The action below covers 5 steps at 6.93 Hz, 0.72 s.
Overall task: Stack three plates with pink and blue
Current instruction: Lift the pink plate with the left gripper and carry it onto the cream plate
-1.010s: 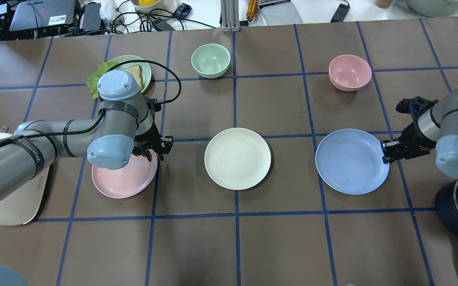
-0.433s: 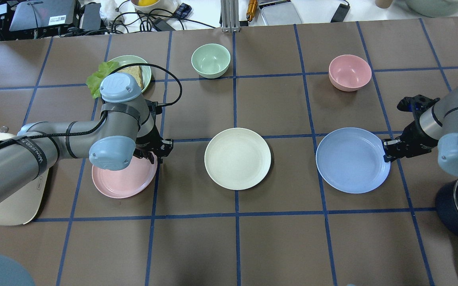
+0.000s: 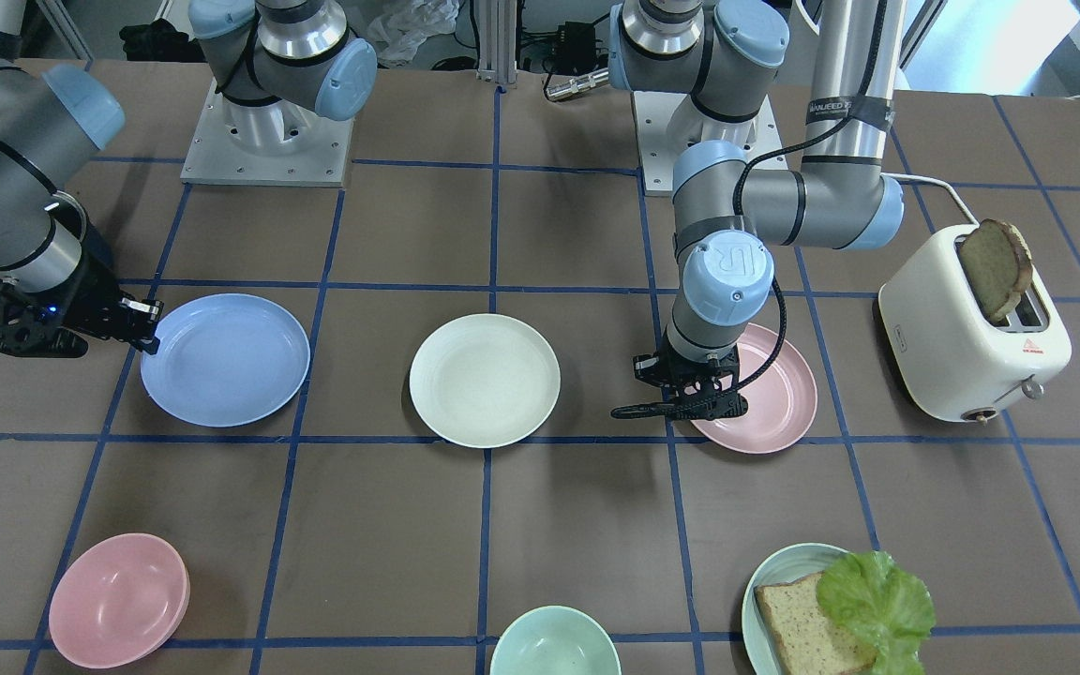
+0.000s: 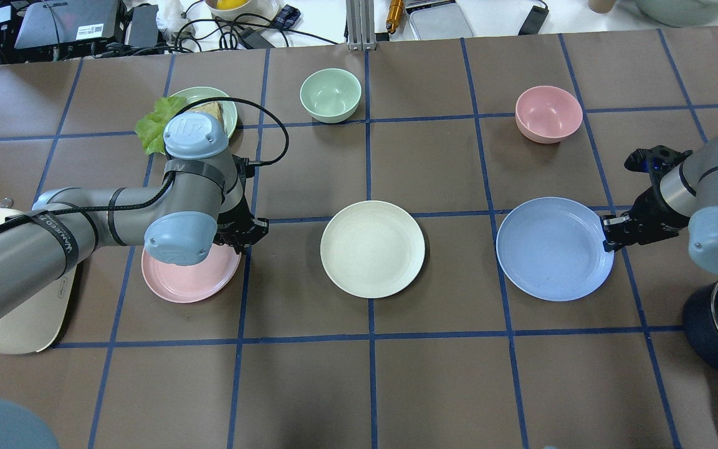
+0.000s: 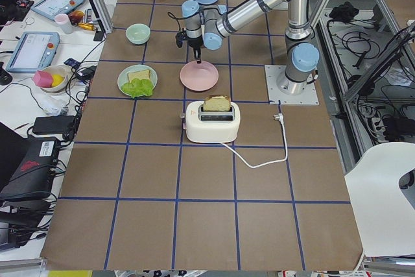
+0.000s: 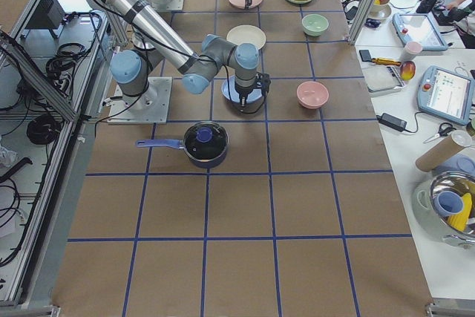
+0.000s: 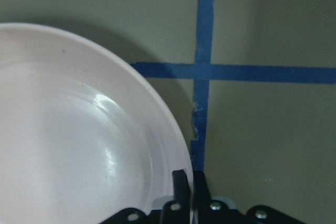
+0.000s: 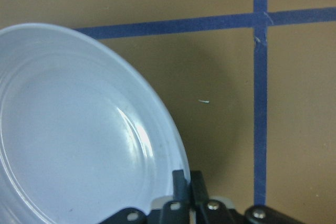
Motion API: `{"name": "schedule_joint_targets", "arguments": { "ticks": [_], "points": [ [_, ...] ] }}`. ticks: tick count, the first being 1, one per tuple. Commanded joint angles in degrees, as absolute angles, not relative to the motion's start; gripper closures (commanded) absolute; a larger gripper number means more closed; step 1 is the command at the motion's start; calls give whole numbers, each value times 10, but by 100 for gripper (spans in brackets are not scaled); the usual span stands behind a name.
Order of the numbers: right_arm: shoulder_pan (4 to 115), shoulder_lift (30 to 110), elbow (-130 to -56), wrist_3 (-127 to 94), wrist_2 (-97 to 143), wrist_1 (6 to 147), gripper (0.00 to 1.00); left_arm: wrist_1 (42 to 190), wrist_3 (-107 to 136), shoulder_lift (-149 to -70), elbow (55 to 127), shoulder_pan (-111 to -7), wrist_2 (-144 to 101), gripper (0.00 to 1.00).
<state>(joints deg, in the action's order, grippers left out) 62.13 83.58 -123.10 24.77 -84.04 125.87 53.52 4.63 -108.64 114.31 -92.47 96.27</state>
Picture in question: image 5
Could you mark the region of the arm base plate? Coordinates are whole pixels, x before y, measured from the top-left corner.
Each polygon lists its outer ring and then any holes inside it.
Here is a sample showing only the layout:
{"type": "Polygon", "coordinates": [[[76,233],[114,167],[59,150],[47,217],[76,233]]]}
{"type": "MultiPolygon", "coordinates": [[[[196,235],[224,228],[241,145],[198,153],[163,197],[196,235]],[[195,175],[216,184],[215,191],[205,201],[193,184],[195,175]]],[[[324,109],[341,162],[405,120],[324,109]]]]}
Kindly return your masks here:
{"type": "Polygon", "coordinates": [[[319,105],[313,76],[304,82],[293,82],[285,75],[286,66],[265,65],[268,101],[270,104],[316,106],[319,105]]]}

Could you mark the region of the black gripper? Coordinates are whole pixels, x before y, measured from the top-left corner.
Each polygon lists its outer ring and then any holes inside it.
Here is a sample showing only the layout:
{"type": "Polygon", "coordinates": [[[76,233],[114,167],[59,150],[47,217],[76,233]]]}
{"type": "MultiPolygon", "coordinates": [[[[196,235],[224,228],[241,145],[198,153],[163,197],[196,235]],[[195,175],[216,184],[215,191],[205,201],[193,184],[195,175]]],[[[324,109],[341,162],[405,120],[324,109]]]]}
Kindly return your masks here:
{"type": "Polygon", "coordinates": [[[190,38],[189,46],[193,49],[194,58],[196,59],[197,64],[201,64],[201,47],[202,47],[202,38],[190,38]]]}

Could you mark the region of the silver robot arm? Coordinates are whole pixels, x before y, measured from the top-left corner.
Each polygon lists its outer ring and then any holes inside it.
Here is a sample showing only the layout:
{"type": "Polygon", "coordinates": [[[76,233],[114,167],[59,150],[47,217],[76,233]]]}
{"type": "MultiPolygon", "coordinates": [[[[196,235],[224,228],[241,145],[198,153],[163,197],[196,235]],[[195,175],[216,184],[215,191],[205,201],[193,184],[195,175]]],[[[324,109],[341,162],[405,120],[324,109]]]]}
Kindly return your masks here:
{"type": "Polygon", "coordinates": [[[197,63],[201,63],[201,48],[211,51],[221,48],[225,38],[276,9],[281,3],[288,4],[285,37],[289,56],[294,54],[293,43],[306,40],[311,34],[309,0],[245,0],[231,10],[218,5],[217,1],[186,0],[182,3],[185,26],[176,33],[176,45],[182,47],[187,42],[197,63]]]}

